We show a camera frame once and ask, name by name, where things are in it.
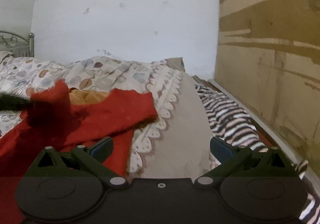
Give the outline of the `patterned bed cover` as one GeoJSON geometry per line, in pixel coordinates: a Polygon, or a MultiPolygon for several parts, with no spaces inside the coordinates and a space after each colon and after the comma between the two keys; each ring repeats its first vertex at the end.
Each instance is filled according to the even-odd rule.
{"type": "Polygon", "coordinates": [[[127,178],[197,178],[214,167],[212,137],[196,84],[166,61],[139,63],[96,56],[68,65],[36,58],[1,57],[1,91],[28,97],[58,79],[70,88],[108,93],[150,92],[158,118],[135,130],[125,158],[127,178]]]}

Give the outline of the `wooden wardrobe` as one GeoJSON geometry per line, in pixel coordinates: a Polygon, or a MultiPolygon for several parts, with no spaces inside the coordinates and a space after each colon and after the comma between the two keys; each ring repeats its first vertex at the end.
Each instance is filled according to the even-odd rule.
{"type": "Polygon", "coordinates": [[[214,79],[319,172],[319,0],[220,0],[214,79]]]}

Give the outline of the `metal bed headboard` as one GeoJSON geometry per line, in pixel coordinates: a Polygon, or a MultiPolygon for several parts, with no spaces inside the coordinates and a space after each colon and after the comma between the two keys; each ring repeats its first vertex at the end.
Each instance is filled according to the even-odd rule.
{"type": "Polygon", "coordinates": [[[23,37],[15,32],[1,30],[1,52],[8,51],[16,58],[34,57],[34,39],[32,32],[23,37]]]}

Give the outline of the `red shirt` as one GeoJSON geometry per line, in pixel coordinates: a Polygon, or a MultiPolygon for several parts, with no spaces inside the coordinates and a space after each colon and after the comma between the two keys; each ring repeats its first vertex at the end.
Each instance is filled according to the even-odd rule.
{"type": "Polygon", "coordinates": [[[30,106],[22,110],[21,122],[1,135],[1,223],[23,220],[15,190],[46,146],[67,152],[111,137],[113,152],[103,165],[125,176],[135,129],[157,117],[151,93],[113,89],[101,102],[77,105],[62,80],[33,93],[30,106]]]}

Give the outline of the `orange garment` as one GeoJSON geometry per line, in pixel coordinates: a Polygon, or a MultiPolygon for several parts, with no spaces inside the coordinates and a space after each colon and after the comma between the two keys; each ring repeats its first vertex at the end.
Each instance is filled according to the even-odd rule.
{"type": "Polygon", "coordinates": [[[73,105],[97,104],[105,100],[109,94],[109,92],[83,91],[76,88],[69,90],[70,102],[73,105]]]}

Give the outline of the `striped black white cloth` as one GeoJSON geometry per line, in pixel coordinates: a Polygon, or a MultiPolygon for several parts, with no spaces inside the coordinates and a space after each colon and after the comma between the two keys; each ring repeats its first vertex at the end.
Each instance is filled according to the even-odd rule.
{"type": "MultiPolygon", "coordinates": [[[[214,137],[237,147],[244,145],[260,153],[267,152],[267,145],[258,137],[250,115],[227,95],[203,85],[195,89],[206,111],[210,130],[214,137]]],[[[305,176],[309,162],[304,159],[291,164],[306,184],[308,199],[299,219],[302,223],[319,223],[319,196],[312,183],[305,176]]]]}

